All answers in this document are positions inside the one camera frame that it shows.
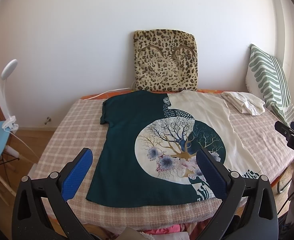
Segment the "green and cream printed t-shirt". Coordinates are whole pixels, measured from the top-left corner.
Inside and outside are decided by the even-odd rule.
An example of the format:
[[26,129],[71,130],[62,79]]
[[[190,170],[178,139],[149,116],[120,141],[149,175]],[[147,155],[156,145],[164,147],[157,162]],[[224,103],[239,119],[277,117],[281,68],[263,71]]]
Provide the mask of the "green and cream printed t-shirt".
[[106,140],[87,200],[117,208],[181,205],[213,198],[196,156],[205,148],[245,178],[261,174],[219,96],[146,91],[103,102]]

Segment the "folded cream cloth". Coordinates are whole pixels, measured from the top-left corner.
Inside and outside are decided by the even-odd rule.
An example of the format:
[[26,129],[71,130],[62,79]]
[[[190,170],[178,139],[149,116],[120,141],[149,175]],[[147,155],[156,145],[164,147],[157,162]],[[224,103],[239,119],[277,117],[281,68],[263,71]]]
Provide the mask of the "folded cream cloth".
[[221,96],[233,105],[241,114],[258,116],[265,112],[265,102],[251,93],[222,92]]

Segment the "green striped white pillow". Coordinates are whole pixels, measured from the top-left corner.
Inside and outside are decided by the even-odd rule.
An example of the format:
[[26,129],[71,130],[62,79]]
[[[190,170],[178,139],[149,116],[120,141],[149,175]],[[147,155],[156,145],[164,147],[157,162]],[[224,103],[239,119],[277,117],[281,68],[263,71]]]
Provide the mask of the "green striped white pillow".
[[265,102],[282,123],[294,122],[294,105],[281,61],[255,45],[250,46],[247,90]]

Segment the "white clip-on desk lamp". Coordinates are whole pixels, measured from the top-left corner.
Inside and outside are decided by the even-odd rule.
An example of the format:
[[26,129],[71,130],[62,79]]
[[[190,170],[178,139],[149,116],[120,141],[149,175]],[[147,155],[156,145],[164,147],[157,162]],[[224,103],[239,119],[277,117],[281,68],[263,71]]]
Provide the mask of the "white clip-on desk lamp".
[[11,132],[14,132],[14,133],[18,130],[19,126],[16,123],[15,115],[12,114],[11,108],[9,107],[9,99],[11,98],[11,93],[9,92],[8,79],[15,71],[17,65],[18,65],[17,59],[12,59],[5,65],[5,67],[3,68],[1,72],[1,79],[3,81],[2,96],[5,102],[6,111],[7,111],[5,124],[2,126],[2,128],[4,130],[8,128]]

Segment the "pink plaid bed blanket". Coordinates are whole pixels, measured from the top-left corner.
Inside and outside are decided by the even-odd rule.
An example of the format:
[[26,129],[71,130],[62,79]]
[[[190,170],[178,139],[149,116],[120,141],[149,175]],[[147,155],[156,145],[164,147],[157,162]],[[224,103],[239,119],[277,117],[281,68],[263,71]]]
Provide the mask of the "pink plaid bed blanket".
[[[52,171],[61,170],[84,147],[92,150],[93,163],[98,162],[107,133],[107,126],[100,124],[102,104],[102,100],[78,100],[72,105],[46,146],[34,178],[44,178]],[[294,161],[294,151],[274,129],[276,117],[270,111],[250,116],[231,107],[230,122],[270,181],[274,181]],[[144,230],[200,222],[212,217],[220,204],[219,200],[212,198],[170,206],[113,208],[98,205],[86,200],[94,172],[95,166],[91,166],[69,206],[83,224],[100,226],[114,233],[127,226]]]

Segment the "leopard print cushion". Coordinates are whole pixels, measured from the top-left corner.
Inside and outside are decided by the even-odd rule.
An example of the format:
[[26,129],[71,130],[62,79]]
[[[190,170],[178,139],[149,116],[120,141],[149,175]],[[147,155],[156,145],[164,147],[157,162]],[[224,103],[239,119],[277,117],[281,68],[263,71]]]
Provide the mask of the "leopard print cushion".
[[150,92],[197,90],[194,35],[180,30],[138,30],[133,35],[135,89]]

